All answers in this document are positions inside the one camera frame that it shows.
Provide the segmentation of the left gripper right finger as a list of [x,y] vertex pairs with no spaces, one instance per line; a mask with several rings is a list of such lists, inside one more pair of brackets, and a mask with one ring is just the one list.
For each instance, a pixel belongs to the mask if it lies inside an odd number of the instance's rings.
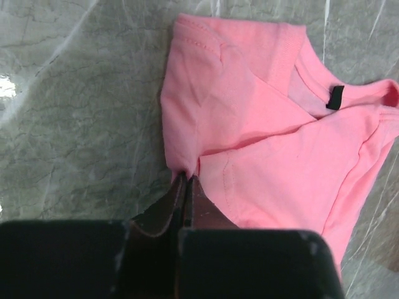
[[343,298],[325,240],[309,230],[240,229],[188,183],[178,298]]

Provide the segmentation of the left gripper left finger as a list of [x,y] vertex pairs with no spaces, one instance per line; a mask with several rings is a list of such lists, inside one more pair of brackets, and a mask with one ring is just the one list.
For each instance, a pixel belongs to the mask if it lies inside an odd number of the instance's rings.
[[1,224],[2,298],[173,298],[187,180],[119,220]]

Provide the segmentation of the pink t shirt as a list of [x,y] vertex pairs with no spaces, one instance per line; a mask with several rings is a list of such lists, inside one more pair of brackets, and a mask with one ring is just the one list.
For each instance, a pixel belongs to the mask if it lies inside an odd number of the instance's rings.
[[161,91],[166,163],[242,228],[307,229],[344,257],[398,136],[398,84],[347,85],[303,26],[180,14]]

